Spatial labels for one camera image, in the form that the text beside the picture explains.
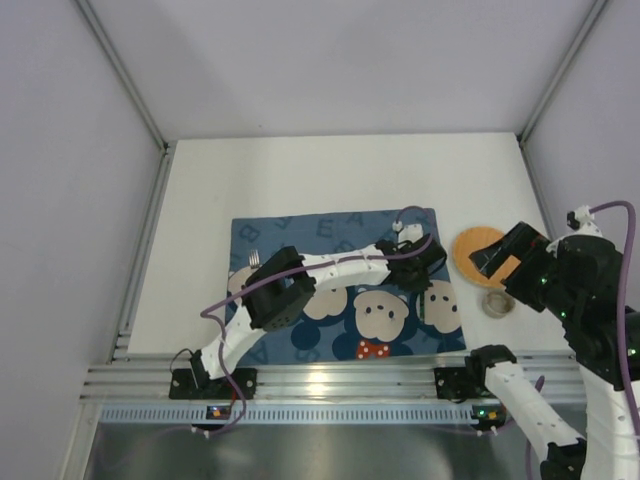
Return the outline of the round wooden plate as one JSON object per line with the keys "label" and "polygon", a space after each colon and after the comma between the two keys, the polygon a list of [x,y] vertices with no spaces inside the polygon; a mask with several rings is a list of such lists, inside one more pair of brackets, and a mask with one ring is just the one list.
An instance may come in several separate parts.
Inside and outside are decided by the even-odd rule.
{"label": "round wooden plate", "polygon": [[452,246],[453,263],[466,281],[480,287],[503,289],[500,280],[505,277],[505,267],[501,267],[491,278],[486,278],[476,270],[470,259],[472,253],[492,245],[503,236],[501,230],[489,226],[471,227],[458,234]]}

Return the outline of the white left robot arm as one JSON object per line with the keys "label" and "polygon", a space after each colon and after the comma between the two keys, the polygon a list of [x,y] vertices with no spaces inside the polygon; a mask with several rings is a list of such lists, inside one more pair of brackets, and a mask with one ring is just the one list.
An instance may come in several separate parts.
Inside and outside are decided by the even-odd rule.
{"label": "white left robot arm", "polygon": [[241,358],[266,334],[290,326],[318,293],[354,286],[391,285],[419,293],[447,254],[431,235],[395,243],[382,239],[361,249],[324,255],[293,246],[277,251],[254,270],[240,291],[201,311],[220,333],[189,359],[195,388],[227,379]]}

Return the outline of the metal fork patterned handle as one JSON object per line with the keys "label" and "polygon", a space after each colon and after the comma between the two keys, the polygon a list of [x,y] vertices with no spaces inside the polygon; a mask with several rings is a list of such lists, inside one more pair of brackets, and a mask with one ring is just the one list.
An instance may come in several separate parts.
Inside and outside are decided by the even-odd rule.
{"label": "metal fork patterned handle", "polygon": [[258,269],[261,265],[259,252],[256,249],[251,249],[248,255],[249,267],[251,269]]}

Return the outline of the blue cartoon placemat cloth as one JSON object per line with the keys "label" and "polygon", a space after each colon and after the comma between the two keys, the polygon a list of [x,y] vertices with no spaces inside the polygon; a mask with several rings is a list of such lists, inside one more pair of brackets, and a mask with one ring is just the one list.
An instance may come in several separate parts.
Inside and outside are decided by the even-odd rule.
{"label": "blue cartoon placemat cloth", "polygon": [[[262,261],[286,246],[310,254],[352,251],[382,239],[396,241],[395,220],[419,223],[424,234],[439,236],[435,211],[423,208],[235,218],[227,293],[244,287],[251,273],[251,249]],[[416,312],[421,292],[407,293],[391,285],[333,289],[311,299],[293,325],[262,337],[239,363],[286,365],[461,351],[466,342],[446,263],[431,281],[424,291],[425,324]]]}

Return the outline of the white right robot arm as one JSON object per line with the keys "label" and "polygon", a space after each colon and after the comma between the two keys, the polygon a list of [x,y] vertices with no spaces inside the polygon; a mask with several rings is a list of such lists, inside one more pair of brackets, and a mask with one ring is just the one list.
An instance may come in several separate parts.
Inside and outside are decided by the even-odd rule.
{"label": "white right robot arm", "polygon": [[474,349],[465,365],[524,433],[542,478],[636,479],[639,410],[627,395],[639,392],[639,314],[620,298],[622,253],[591,216],[569,226],[569,234],[551,241],[520,222],[469,258],[485,277],[509,258],[518,259],[502,281],[506,293],[560,321],[585,388],[586,433],[564,422],[506,346]]}

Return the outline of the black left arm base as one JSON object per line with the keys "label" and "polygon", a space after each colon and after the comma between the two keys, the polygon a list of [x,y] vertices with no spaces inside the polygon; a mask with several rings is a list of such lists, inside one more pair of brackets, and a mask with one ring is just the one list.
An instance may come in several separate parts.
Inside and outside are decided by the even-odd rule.
{"label": "black left arm base", "polygon": [[[231,378],[239,387],[245,399],[254,398],[257,387],[257,374],[255,368],[237,368],[231,373]],[[171,400],[239,400],[231,382],[222,376],[219,379],[209,379],[203,370],[193,370],[191,366],[178,368],[171,372],[171,384],[169,388]]]}

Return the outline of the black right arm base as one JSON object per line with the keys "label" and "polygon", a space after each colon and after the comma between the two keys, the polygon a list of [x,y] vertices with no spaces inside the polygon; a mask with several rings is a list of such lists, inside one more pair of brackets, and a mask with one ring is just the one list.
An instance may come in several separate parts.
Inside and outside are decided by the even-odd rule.
{"label": "black right arm base", "polygon": [[494,399],[495,395],[485,385],[486,370],[494,366],[494,363],[471,362],[464,366],[435,368],[433,373],[437,398],[453,403]]}

